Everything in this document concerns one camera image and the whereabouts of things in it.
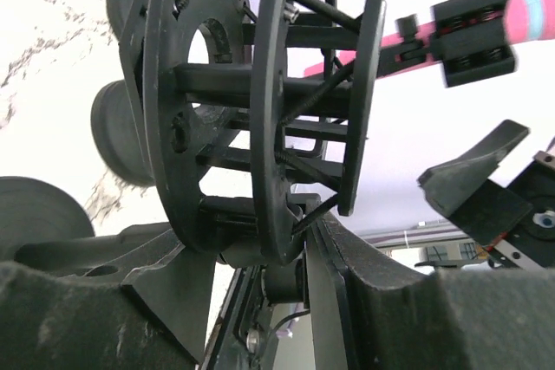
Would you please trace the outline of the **shock mount desk stand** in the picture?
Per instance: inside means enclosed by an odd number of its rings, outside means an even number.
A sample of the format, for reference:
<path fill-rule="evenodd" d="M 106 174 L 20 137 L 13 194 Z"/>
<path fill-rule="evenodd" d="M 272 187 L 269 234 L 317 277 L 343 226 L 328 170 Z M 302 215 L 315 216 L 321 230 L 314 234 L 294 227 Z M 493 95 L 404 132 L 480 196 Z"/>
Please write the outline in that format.
<path fill-rule="evenodd" d="M 155 187 L 188 248 L 290 263 L 331 209 L 354 209 L 385 0 L 133 0 L 124 77 L 91 109 L 108 167 Z"/>

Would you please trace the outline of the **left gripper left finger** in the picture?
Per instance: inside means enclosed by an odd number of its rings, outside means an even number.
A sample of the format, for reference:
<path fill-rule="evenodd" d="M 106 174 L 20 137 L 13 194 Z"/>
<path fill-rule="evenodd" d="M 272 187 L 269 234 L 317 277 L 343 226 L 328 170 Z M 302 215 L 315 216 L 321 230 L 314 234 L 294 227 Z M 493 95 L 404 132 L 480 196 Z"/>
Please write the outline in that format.
<path fill-rule="evenodd" d="M 215 256 L 168 230 L 85 276 L 1 264 L 3 369 L 193 369 Z"/>

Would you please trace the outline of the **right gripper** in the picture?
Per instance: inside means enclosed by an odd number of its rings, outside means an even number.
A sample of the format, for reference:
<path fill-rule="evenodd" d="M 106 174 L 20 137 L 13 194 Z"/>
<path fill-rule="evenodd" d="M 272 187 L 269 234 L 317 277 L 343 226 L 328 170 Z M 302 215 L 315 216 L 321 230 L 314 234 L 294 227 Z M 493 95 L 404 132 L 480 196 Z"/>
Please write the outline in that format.
<path fill-rule="evenodd" d="M 535 154 L 508 189 L 489 179 L 528 134 L 504 120 L 456 159 L 428 168 L 418 184 L 428 204 L 506 268 L 554 267 L 554 155 Z"/>

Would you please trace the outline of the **pink microphone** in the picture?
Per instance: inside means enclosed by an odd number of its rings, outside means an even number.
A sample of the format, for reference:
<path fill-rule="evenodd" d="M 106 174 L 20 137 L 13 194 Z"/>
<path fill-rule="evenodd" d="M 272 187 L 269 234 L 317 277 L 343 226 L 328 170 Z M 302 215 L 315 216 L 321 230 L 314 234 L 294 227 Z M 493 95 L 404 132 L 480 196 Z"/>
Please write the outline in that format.
<path fill-rule="evenodd" d="M 448 0 L 432 11 L 432 22 L 406 16 L 383 37 L 378 77 L 439 63 L 455 87 L 512 73 L 514 45 L 554 37 L 554 0 Z"/>

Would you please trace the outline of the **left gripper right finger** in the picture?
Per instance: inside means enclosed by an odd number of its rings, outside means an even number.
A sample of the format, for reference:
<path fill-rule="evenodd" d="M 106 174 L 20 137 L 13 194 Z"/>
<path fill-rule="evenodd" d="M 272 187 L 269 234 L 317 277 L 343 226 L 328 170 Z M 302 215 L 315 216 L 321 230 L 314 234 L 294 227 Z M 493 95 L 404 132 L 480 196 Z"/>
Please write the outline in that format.
<path fill-rule="evenodd" d="M 319 369 L 551 369 L 554 274 L 442 270 L 424 275 L 332 215 L 306 233 Z"/>

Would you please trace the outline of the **clip desk stand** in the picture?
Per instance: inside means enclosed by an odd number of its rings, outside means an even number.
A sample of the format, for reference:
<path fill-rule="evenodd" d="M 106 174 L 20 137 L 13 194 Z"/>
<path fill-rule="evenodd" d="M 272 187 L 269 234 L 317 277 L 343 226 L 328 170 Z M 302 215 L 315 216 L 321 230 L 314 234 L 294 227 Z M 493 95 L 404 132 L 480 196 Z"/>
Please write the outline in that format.
<path fill-rule="evenodd" d="M 440 63 L 447 87 L 515 71 L 505 28 L 508 0 L 448 0 L 432 8 L 434 20 L 414 15 L 395 21 L 398 40 L 382 40 L 377 76 L 395 75 L 424 63 Z"/>

